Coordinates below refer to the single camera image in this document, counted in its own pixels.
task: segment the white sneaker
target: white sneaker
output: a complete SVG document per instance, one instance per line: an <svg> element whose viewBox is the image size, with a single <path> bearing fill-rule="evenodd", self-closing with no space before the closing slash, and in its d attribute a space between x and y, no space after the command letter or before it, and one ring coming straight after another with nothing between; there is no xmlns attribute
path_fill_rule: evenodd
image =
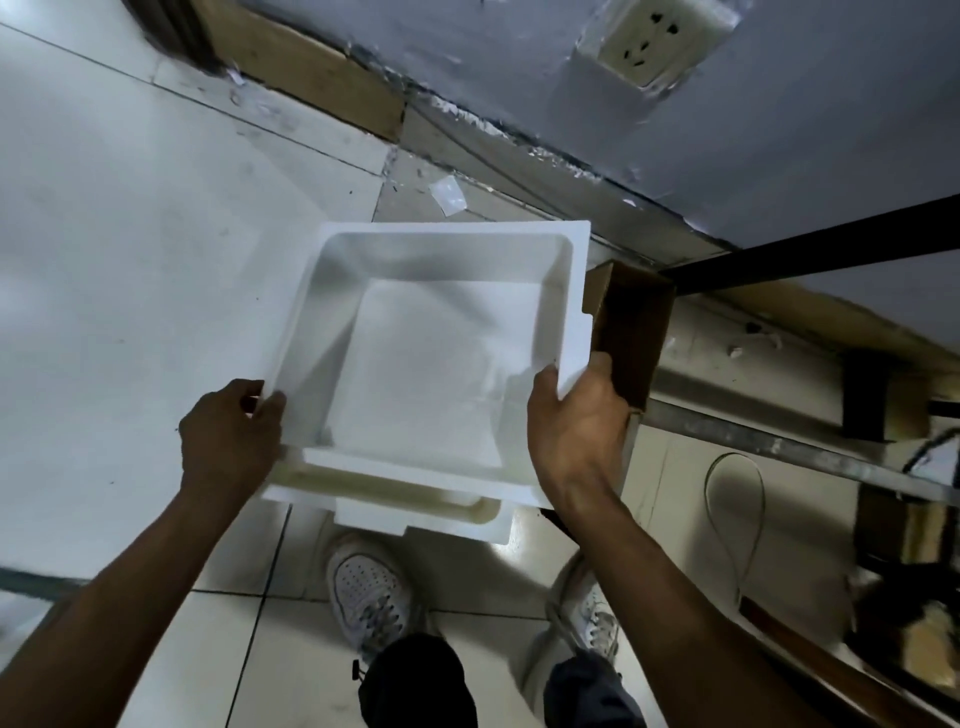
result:
<svg viewBox="0 0 960 728"><path fill-rule="evenodd" d="M426 610L403 568L357 532L330 545L326 586L334 617L367 665L401 637L427 631Z"/></svg>
<svg viewBox="0 0 960 728"><path fill-rule="evenodd" d="M531 649L520 691L534 715L543 720L543 690L555 665L578 649L596 652L613 664L620 624L603 596L587 560L577 554L561 572L559 598L547 602L550 629Z"/></svg>
<svg viewBox="0 0 960 728"><path fill-rule="evenodd" d="M576 557L568 573L560 604L547 604L547 618L571 648L596 652L613 664L619 647L620 622L582 555Z"/></svg>

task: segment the white cable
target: white cable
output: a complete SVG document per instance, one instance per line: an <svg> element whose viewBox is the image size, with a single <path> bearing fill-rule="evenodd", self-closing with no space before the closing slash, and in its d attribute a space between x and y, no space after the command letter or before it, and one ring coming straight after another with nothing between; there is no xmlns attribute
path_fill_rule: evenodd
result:
<svg viewBox="0 0 960 728"><path fill-rule="evenodd" d="M713 471L716 470L717 466L720 465L728 457L742 457L748 463L754 466L756 469L756 476L760 479L760 515L759 521L756 525L756 535L754 536L754 543L750 547L750 554L747 556L747 563L744 564L743 573L738 573L736 569L736 559L733 556L732 549L727 545L727 542L724 541L723 536L720 535L720 529L717 528L716 521L713 520L713 513L710 511L710 499L708 497L710 477L713 475ZM736 605L739 607L740 598L743 596L743 585L747 581L747 577L750 575L750 569L754 565L754 557L756 556L756 550L760 546L760 537L763 536L763 525L766 520L767 515L767 486L763 480L763 472L760 471L760 466L754 461L753 458L747 457L742 452L724 452L722 455L716 458L710 467L707 468L707 474L704 476L704 505L707 508L707 520L710 523L710 527L713 529L713 533L716 534L717 541L720 542L720 546L723 547L724 551L727 552L727 558L730 560L731 570L733 571L733 579L736 586Z"/></svg>

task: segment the leg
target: leg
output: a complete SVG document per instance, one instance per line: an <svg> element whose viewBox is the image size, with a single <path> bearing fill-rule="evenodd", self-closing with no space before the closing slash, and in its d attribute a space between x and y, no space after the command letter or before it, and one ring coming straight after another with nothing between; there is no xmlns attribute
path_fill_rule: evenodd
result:
<svg viewBox="0 0 960 728"><path fill-rule="evenodd" d="M423 633L391 644L373 661L360 686L360 712L371 728L477 725L456 653Z"/></svg>
<svg viewBox="0 0 960 728"><path fill-rule="evenodd" d="M579 650L553 668L543 692L547 728L642 728L640 709L613 666Z"/></svg>
<svg viewBox="0 0 960 728"><path fill-rule="evenodd" d="M642 728L640 709L613 668L620 625L582 557L564 571L524 696L548 728Z"/></svg>
<svg viewBox="0 0 960 728"><path fill-rule="evenodd" d="M367 725L477 725L460 660L387 549L348 533L331 546L326 584L334 617L370 666L360 686Z"/></svg>

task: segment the shoelace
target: shoelace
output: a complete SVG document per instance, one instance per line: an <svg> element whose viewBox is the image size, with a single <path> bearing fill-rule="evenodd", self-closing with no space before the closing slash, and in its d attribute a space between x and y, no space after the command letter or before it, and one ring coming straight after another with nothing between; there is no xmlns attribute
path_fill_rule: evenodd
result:
<svg viewBox="0 0 960 728"><path fill-rule="evenodd" d="M365 623L367 632L361 649L371 655L390 644L402 629L402 625L398 624L400 616L396 613L390 595L383 595L374 603L368 604L360 614L360 619Z"/></svg>
<svg viewBox="0 0 960 728"><path fill-rule="evenodd" d="M616 642L616 617L606 612L597 612L590 620L590 648L612 659L618 647Z"/></svg>

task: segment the wooden plank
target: wooden plank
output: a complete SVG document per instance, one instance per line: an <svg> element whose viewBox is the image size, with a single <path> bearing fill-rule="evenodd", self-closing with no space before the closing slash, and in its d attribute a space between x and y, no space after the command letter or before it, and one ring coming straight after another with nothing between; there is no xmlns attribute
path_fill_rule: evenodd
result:
<svg viewBox="0 0 960 728"><path fill-rule="evenodd" d="M948 724L914 705L869 675L841 662L822 647L770 616L744 597L740 614L786 650L812 674L845 695L883 728L947 728Z"/></svg>
<svg viewBox="0 0 960 728"><path fill-rule="evenodd" d="M399 139L403 97L373 72L230 0L192 2L226 65L383 139Z"/></svg>
<svg viewBox="0 0 960 728"><path fill-rule="evenodd" d="M745 285L713 295L840 351L872 349L890 353L911 369L930 376L933 397L960 400L960 355L866 308L808 291L787 280Z"/></svg>

